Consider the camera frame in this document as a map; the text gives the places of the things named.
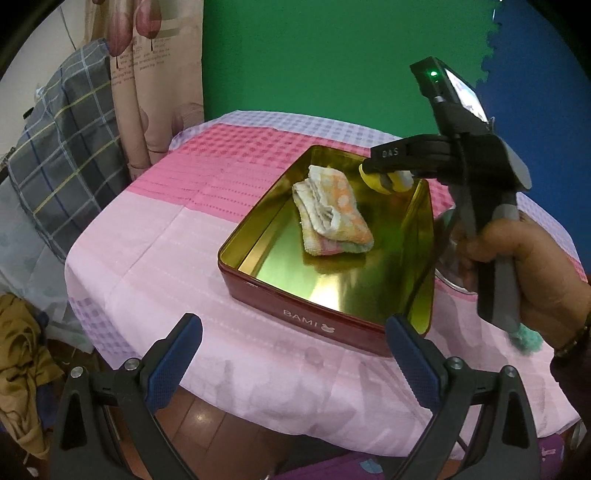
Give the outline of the person's right hand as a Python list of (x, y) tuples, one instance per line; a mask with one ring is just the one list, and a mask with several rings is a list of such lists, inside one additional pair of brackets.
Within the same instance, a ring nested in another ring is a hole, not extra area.
[(521, 321), (556, 350), (570, 345), (590, 314), (590, 285), (552, 236), (522, 212), (518, 220), (490, 222), (470, 239), (456, 226), (457, 254), (467, 287), (477, 288), (476, 264), (514, 260), (521, 291)]

